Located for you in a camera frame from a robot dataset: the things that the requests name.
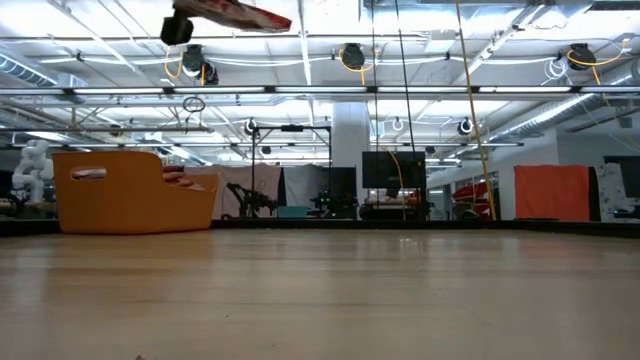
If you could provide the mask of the red board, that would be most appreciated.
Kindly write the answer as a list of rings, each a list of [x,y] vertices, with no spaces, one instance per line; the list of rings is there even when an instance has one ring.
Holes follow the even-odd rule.
[[[590,220],[590,175],[585,166],[515,166],[515,217]]]

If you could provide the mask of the orange plastic basket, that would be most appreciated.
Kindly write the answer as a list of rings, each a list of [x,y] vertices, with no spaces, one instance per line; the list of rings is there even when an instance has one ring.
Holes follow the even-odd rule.
[[[166,183],[149,152],[58,152],[53,155],[58,221],[71,234],[207,229],[219,177],[205,186]]]

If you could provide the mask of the white square pillar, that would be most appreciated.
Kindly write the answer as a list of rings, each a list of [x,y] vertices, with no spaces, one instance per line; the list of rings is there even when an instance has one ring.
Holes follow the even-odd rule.
[[[367,196],[367,190],[362,186],[362,153],[369,150],[370,118],[367,104],[336,102],[332,120],[333,165],[355,169],[355,197],[362,205]]]

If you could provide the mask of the black monitor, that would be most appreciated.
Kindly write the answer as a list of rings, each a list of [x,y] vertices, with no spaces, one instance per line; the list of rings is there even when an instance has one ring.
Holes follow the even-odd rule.
[[[411,151],[363,152],[362,186],[366,189],[425,188],[425,154]]]

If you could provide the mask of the white curtain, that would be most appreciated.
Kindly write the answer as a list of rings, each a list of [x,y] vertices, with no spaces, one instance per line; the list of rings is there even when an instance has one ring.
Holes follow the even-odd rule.
[[[238,184],[248,190],[254,183],[256,191],[276,200],[279,206],[305,208],[313,206],[311,199],[326,190],[329,183],[329,169],[310,164],[288,167],[257,164],[254,177],[251,177],[251,166],[212,165],[186,167],[185,171],[190,180],[202,186],[211,176],[219,176],[213,220],[221,220],[223,215],[240,215],[239,201],[227,188],[228,183]]]

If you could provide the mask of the black aluminium table frame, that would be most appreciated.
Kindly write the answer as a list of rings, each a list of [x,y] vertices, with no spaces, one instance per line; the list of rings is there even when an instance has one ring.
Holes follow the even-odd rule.
[[[585,236],[640,239],[638,223],[602,223],[602,222],[560,222],[543,220],[509,220],[509,221],[348,221],[348,220],[311,220],[311,219],[232,219],[213,221],[207,229],[224,230],[424,230],[424,231],[458,231],[458,230],[498,230],[498,231],[533,231],[548,233],[566,233]],[[163,233],[180,233],[204,231],[198,230],[159,230],[142,233],[108,233],[104,231],[90,232],[96,235],[151,235]],[[21,237],[31,235],[49,235],[62,233],[57,220],[0,220],[0,238]]]

